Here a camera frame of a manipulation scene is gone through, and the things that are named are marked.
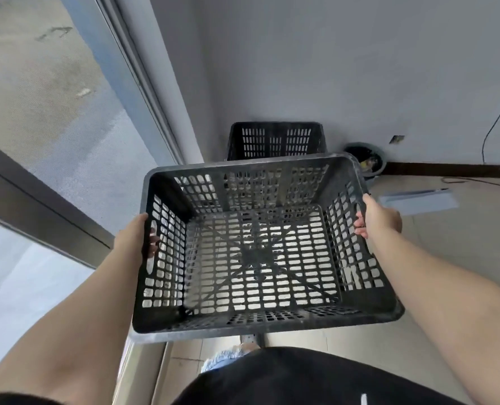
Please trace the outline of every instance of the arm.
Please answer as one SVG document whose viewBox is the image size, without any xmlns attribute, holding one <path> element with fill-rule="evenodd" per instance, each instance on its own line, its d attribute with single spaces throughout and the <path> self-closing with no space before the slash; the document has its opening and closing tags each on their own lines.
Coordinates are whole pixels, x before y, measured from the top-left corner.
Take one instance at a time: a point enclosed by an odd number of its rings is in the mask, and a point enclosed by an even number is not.
<svg viewBox="0 0 500 405">
<path fill-rule="evenodd" d="M 120 231 L 96 271 L 11 348 L 0 362 L 0 392 L 67 404 L 111 404 L 132 317 L 146 218 L 141 214 Z M 149 253 L 155 249 L 151 246 Z"/>
<path fill-rule="evenodd" d="M 400 215 L 369 195 L 366 228 L 395 292 L 465 385 L 484 405 L 500 405 L 500 287 L 433 257 L 398 232 Z"/>
</svg>

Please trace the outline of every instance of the plastic crate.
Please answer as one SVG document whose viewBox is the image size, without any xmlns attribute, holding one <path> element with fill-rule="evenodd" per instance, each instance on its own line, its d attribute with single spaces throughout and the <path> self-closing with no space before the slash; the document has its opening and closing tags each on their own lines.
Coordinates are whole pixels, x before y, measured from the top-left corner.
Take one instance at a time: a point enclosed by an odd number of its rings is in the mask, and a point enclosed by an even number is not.
<svg viewBox="0 0 500 405">
<path fill-rule="evenodd" d="M 317 122 L 236 122 L 231 126 L 226 160 L 277 158 L 326 153 L 323 126 Z"/>
<path fill-rule="evenodd" d="M 400 318 L 389 281 L 353 232 L 365 192 L 359 164 L 346 153 L 150 171 L 141 211 L 149 214 L 146 233 L 153 227 L 162 239 L 139 271 L 133 338 Z"/>
</svg>

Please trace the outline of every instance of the wire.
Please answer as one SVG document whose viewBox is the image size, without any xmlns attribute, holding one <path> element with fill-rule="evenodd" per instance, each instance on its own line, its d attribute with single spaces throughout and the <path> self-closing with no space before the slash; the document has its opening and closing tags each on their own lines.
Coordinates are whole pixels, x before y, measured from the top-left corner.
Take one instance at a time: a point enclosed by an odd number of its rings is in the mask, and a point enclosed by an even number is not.
<svg viewBox="0 0 500 405">
<path fill-rule="evenodd" d="M 454 181 L 447 181 L 446 179 L 456 179 Z M 442 177 L 441 181 L 445 184 L 451 185 L 453 183 L 466 183 L 469 180 L 472 182 L 486 183 L 488 185 L 500 186 L 500 183 L 488 182 L 486 180 L 474 179 L 472 177 Z"/>
<path fill-rule="evenodd" d="M 485 144 L 486 144 L 486 140 L 488 139 L 488 136 L 490 135 L 490 132 L 492 132 L 492 129 L 494 129 L 494 126 L 496 126 L 496 123 L 500 120 L 500 114 L 497 116 L 496 120 L 494 121 L 494 123 L 492 124 L 492 126 L 490 127 L 490 129 L 488 130 L 486 136 L 485 136 L 485 140 L 483 141 L 483 147 L 481 148 L 481 156 L 483 157 L 483 164 L 485 165 L 486 162 L 485 162 Z"/>
</svg>

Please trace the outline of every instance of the person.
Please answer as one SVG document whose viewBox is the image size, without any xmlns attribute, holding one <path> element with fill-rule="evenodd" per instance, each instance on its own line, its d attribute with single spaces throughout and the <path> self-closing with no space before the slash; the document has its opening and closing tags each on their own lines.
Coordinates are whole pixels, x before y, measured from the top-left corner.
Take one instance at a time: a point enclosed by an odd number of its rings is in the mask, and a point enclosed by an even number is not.
<svg viewBox="0 0 500 405">
<path fill-rule="evenodd" d="M 402 237 L 397 211 L 364 195 L 356 233 L 473 400 L 500 405 L 500 287 Z M 146 214 L 0 362 L 0 404 L 109 404 L 127 336 Z M 150 253 L 155 252 L 151 238 Z M 175 404 L 458 404 L 383 370 L 302 348 L 241 346 L 210 361 Z"/>
</svg>

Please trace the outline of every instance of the right arm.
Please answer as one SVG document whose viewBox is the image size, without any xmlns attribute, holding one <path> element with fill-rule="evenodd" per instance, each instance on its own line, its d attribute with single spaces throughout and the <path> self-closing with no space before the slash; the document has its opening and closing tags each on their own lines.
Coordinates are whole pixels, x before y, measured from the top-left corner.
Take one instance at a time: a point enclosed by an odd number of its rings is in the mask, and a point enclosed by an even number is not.
<svg viewBox="0 0 500 405">
<path fill-rule="evenodd" d="M 366 227 L 359 213 L 355 232 L 370 240 L 396 294 L 472 398 L 500 405 L 500 287 L 413 245 L 397 211 L 363 199 Z"/>
</svg>

